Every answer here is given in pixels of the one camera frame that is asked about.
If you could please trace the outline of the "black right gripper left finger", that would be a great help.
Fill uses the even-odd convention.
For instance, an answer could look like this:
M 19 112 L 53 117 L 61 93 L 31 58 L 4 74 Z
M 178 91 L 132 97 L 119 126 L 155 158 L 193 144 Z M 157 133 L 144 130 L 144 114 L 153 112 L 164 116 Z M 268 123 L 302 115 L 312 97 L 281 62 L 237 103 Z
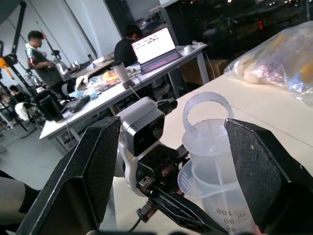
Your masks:
M 18 235 L 99 235 L 112 188 L 121 120 L 89 126 L 57 164 Z

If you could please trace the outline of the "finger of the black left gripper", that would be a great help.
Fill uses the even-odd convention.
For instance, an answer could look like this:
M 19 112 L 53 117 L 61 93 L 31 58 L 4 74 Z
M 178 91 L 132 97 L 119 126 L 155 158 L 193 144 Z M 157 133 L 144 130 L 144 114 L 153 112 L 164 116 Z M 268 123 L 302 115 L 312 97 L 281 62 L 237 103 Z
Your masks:
M 199 206 L 176 192 L 167 193 L 160 189 L 154 189 L 149 200 L 180 227 L 200 234 L 227 233 Z

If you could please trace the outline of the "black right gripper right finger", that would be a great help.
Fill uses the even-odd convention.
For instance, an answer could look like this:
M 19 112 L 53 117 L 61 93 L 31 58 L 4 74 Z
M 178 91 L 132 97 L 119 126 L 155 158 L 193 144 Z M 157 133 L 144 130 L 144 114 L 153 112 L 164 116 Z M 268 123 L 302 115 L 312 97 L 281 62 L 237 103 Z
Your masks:
M 237 178 L 252 218 L 268 235 L 313 233 L 313 177 L 260 126 L 228 118 Z

